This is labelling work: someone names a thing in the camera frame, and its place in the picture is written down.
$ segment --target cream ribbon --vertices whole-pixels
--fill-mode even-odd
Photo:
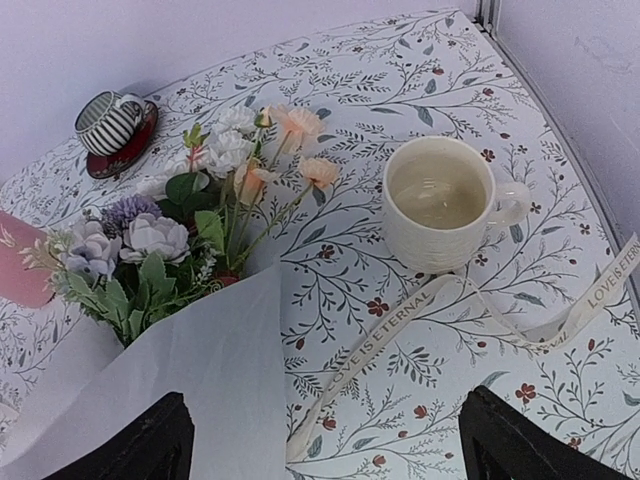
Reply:
[[[611,303],[624,285],[625,280],[640,263],[640,243],[634,233],[618,256],[596,279],[594,284],[576,303],[569,306],[542,327],[519,332],[480,292],[479,287],[468,278],[458,275],[441,275],[421,287],[387,315],[349,355],[338,372],[313,404],[302,422],[287,441],[287,462],[302,460],[307,451],[309,439],[320,415],[320,411],[369,363],[409,322],[426,306],[433,303],[438,292],[449,282],[456,282],[463,288],[469,287],[477,295],[480,303],[491,316],[523,343],[537,350],[551,350],[570,341],[598,314]]]

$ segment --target floral tablecloth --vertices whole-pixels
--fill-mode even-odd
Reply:
[[[184,129],[221,107],[303,105],[326,122],[314,154],[341,165],[274,229],[263,253],[283,260],[282,342],[291,431],[349,350],[423,282],[380,238],[381,173],[421,135],[463,139],[499,180],[533,192],[526,221],[491,229],[468,274],[520,327],[543,323],[580,296],[612,259],[601,220],[526,90],[460,12],[402,15],[299,38],[212,67],[149,97],[160,109],[143,160],[95,181],[71,139],[1,190],[0,208],[39,227],[63,225],[133,191],[163,168]],[[274,149],[275,142],[266,145]],[[279,165],[256,227],[300,191],[295,159]],[[0,429],[36,387],[56,347],[89,321],[54,301],[29,311],[0,301]],[[323,411],[295,480],[464,478],[457,414],[484,383],[563,442],[640,478],[640,353],[628,292],[569,345],[535,353],[466,295],[443,291]]]

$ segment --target striped teacup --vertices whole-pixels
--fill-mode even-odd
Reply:
[[[102,92],[78,115],[76,134],[94,155],[113,155],[129,142],[144,111],[145,101],[136,95]]]

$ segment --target mug handle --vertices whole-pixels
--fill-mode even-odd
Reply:
[[[139,96],[132,93],[123,95],[116,101],[116,108],[122,108],[125,103],[135,103],[138,105],[138,115],[136,116],[136,127],[140,125],[140,122],[144,118],[144,111],[147,108],[147,102],[141,99]]]
[[[496,187],[497,201],[511,201],[514,204],[489,215],[489,225],[510,226],[520,223],[529,213],[531,192],[524,183],[503,183]]]

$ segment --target saucer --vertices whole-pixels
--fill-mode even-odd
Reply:
[[[153,139],[153,132],[158,124],[158,107],[147,101],[145,116],[136,132],[121,150],[113,155],[99,157],[87,154],[87,173],[90,177],[103,180],[113,177],[134,165],[146,151]]]

